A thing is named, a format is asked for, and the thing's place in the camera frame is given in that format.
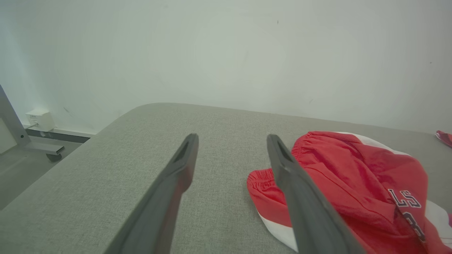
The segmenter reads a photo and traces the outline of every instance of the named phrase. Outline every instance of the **gray floor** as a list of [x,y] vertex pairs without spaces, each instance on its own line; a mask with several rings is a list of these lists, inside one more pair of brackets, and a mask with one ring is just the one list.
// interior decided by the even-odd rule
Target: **gray floor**
[[[64,146],[65,150],[61,153],[63,160],[82,145],[41,137],[30,138],[32,141]],[[57,163],[50,162],[42,152],[26,151],[19,147],[0,155],[0,211]]]

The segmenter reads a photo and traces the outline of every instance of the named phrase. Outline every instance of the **white electrical box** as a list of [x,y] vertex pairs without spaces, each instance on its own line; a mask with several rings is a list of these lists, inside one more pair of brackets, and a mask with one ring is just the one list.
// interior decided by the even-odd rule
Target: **white electrical box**
[[47,110],[35,109],[26,113],[26,115],[30,122],[30,126],[35,125],[36,123],[38,124],[38,126],[32,128],[33,130],[48,132],[55,128],[52,116]]

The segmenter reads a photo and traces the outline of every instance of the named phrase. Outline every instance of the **caster wheel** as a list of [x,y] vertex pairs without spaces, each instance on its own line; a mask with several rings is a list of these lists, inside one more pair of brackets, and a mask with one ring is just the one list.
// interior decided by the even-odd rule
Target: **caster wheel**
[[46,154],[46,156],[51,162],[59,161],[63,157],[63,156],[61,156],[61,154],[58,154],[58,155]]

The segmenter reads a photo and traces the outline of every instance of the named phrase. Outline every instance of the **metal leg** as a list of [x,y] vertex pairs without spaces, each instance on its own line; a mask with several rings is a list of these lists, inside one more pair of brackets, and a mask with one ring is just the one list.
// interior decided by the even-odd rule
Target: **metal leg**
[[64,146],[57,145],[49,145],[43,144],[39,142],[33,142],[30,140],[27,132],[25,131],[22,123],[17,117],[16,112],[13,109],[13,106],[8,100],[8,97],[5,94],[5,91],[0,85],[0,118],[6,124],[6,127],[11,132],[12,136],[16,140],[16,143],[25,149],[28,150],[38,150],[45,152],[48,155],[54,155],[53,159],[55,160],[57,157],[61,159],[60,153],[64,150]]

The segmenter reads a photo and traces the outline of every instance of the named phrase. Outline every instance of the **baseboard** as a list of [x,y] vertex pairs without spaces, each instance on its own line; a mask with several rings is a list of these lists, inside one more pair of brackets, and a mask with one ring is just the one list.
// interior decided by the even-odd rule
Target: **baseboard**
[[[26,124],[22,125],[24,126],[24,128],[30,127],[30,125]],[[44,137],[77,143],[85,143],[87,140],[89,140],[91,137],[95,135],[95,133],[70,131],[59,129],[57,127],[49,132],[42,132],[36,130],[34,127],[31,127],[30,129],[27,130],[27,134],[30,136]]]

